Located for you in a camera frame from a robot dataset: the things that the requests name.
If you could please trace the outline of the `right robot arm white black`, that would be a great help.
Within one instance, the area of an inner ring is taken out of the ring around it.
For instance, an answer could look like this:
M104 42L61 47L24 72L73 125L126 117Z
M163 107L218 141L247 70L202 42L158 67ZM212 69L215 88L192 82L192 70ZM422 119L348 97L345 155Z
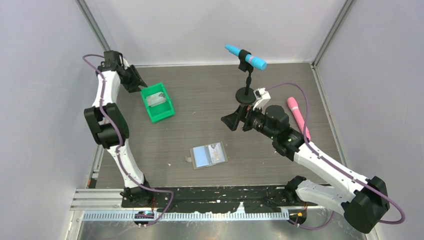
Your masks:
M243 123L244 132L256 130L272 140L278 154L302 165L330 187L319 186L302 176L286 184L285 198L291 205L312 202L340 215L357 231L368 234L390 209L386 183L374 176L368 178L343 166L322 152L313 142L290 126L289 116L279 105L265 111L251 105L239 105L235 112L221 117L235 131Z

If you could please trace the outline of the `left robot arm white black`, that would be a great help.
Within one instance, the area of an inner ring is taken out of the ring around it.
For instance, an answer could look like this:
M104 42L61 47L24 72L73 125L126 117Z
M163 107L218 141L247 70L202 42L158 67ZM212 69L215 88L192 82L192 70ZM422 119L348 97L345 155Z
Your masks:
M153 202L153 193L131 152L129 126L117 105L121 87L128 93L139 93L147 84L122 53L108 50L100 58L98 66L89 64L95 70L98 88L92 106L84 109L83 115L94 141L112 156L122 175L122 198L148 207Z

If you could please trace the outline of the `grey leather card holder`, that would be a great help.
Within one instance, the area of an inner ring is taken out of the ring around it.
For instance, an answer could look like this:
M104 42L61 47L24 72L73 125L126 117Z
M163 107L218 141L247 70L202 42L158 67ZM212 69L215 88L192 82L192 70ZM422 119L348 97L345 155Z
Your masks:
M223 144L222 141L218 142L221 143L223 148L224 148L224 152L226 154L227 157L227 161L228 162L228 156L225 150L225 146ZM189 155L185 157L185 160L188 163L192 163L193 168L196 169L200 169L200 168L205 168L205 167L211 167L217 164L211 164L210 162L210 156L209 153L207 152L207 146L210 144L206 144L206 145L201 145L201 146L196 146L193 148L189 149Z

